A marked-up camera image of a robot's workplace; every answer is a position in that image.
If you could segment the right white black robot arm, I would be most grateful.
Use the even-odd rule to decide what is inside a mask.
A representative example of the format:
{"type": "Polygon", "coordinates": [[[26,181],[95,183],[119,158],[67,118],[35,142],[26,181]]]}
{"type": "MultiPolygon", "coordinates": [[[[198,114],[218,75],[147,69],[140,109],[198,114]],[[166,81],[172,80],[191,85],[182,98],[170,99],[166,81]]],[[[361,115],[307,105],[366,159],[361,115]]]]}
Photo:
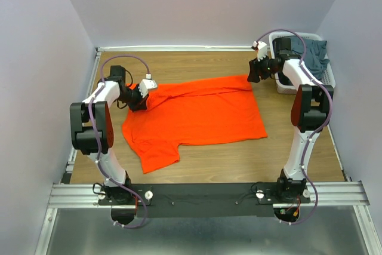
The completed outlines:
{"type": "Polygon", "coordinates": [[[256,58],[249,62],[247,81],[258,83],[272,74],[282,72],[296,89],[291,109],[294,137],[288,160],[276,182],[275,197],[281,202],[301,196],[308,180],[307,168],[314,144],[329,123],[334,89],[325,85],[308,70],[305,55],[282,51],[268,57],[267,44],[253,42],[256,58]]]}

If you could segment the orange t shirt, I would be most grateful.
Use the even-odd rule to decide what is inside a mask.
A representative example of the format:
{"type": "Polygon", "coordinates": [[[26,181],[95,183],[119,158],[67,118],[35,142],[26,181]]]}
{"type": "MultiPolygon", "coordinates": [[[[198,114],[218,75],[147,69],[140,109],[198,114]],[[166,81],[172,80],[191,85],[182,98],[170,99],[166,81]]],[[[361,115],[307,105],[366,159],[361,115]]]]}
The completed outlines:
{"type": "Polygon", "coordinates": [[[246,75],[163,84],[147,109],[128,111],[122,134],[143,173],[180,160],[178,147],[217,145],[267,137],[246,75]]]}

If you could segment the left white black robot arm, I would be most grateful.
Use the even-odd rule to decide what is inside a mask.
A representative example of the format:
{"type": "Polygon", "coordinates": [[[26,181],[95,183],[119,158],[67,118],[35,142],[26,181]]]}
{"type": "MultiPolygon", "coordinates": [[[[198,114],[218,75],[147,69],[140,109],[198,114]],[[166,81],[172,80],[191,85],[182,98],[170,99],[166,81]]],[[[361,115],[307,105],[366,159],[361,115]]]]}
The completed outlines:
{"type": "Polygon", "coordinates": [[[119,164],[115,152],[114,130],[110,107],[123,103],[131,111],[146,110],[149,92],[158,87],[150,70],[135,87],[126,84],[128,71],[118,65],[110,67],[110,75],[102,76],[95,91],[82,102],[69,108],[73,148],[89,157],[104,178],[101,200],[109,204],[132,204],[137,196],[132,193],[128,173],[119,164]]]}

